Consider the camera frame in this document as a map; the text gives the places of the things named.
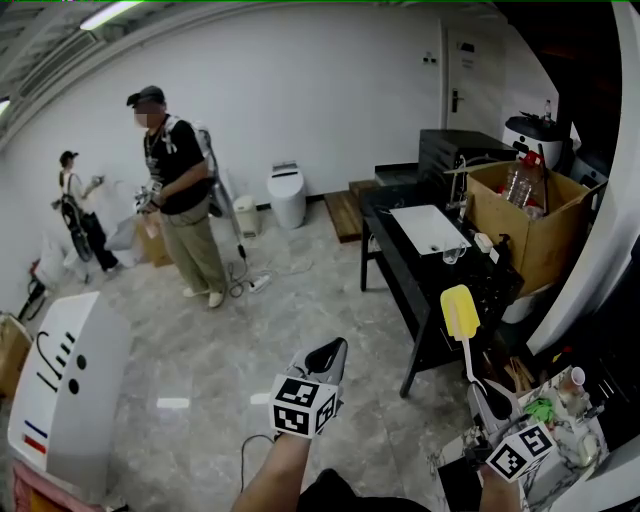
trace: woman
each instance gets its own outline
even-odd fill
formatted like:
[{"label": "woman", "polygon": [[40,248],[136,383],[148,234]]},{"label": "woman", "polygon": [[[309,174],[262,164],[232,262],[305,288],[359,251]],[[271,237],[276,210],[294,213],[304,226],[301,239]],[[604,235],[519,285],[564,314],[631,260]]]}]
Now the woman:
[{"label": "woman", "polygon": [[78,153],[72,153],[71,151],[65,151],[60,157],[60,165],[62,170],[58,177],[58,183],[63,194],[69,194],[75,200],[78,208],[81,210],[80,224],[82,229],[87,234],[87,241],[91,250],[96,255],[102,270],[109,272],[118,266],[118,260],[109,251],[104,249],[104,244],[107,241],[107,237],[102,231],[102,226],[98,221],[98,217],[93,212],[87,201],[87,197],[97,187],[102,184],[102,180],[93,180],[91,184],[83,190],[82,183],[77,174],[71,172],[73,169],[73,160],[78,156]]}]

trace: white toilet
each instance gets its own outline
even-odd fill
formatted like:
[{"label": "white toilet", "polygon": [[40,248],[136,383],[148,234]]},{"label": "white toilet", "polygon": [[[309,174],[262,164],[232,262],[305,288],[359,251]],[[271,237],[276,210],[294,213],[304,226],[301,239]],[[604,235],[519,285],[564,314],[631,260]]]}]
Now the white toilet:
[{"label": "white toilet", "polygon": [[294,229],[304,221],[307,203],[304,195],[304,178],[295,163],[274,166],[267,180],[271,197],[271,209],[278,224]]}]

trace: yellow spatula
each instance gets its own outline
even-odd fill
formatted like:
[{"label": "yellow spatula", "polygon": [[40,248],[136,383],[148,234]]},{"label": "yellow spatula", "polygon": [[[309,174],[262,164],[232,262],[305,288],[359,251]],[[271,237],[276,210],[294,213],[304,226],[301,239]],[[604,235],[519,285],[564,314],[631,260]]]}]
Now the yellow spatula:
[{"label": "yellow spatula", "polygon": [[444,315],[449,336],[453,336],[456,341],[462,342],[469,382],[478,384],[486,395],[487,390],[482,382],[473,375],[473,368],[471,367],[469,338],[473,338],[476,335],[480,319],[469,288],[459,284],[443,291],[440,295],[440,306],[442,307],[442,314]]}]

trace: plastic bottle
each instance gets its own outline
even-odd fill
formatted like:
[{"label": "plastic bottle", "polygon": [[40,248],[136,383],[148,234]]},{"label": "plastic bottle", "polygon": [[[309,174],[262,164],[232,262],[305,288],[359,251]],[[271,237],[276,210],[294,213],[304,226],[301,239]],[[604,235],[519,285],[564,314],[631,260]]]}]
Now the plastic bottle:
[{"label": "plastic bottle", "polygon": [[507,183],[504,192],[502,192],[502,197],[518,208],[524,208],[527,205],[527,201],[529,201],[533,184],[535,183],[536,159],[539,158],[537,153],[529,151],[526,157],[514,162],[509,167]]}]

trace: cardboard box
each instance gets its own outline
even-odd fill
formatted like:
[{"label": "cardboard box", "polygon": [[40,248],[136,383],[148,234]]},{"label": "cardboard box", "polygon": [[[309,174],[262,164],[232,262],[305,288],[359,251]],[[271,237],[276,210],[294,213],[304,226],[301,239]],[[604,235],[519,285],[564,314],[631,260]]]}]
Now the cardboard box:
[{"label": "cardboard box", "polygon": [[[585,241],[590,198],[600,186],[588,189],[561,174],[549,171],[547,183],[549,215],[531,220],[527,214],[503,199],[496,190],[506,184],[513,162],[469,168],[467,217],[494,244],[507,233],[511,240],[511,265],[524,279],[520,296],[559,280],[577,259]],[[532,197],[543,204],[542,182]]]},{"label": "cardboard box", "polygon": [[13,399],[31,340],[10,316],[0,319],[0,393]]},{"label": "cardboard box", "polygon": [[164,245],[160,222],[160,214],[154,212],[151,215],[141,215],[137,225],[137,232],[140,240],[142,240],[144,253],[154,267],[163,267],[173,263]]}]

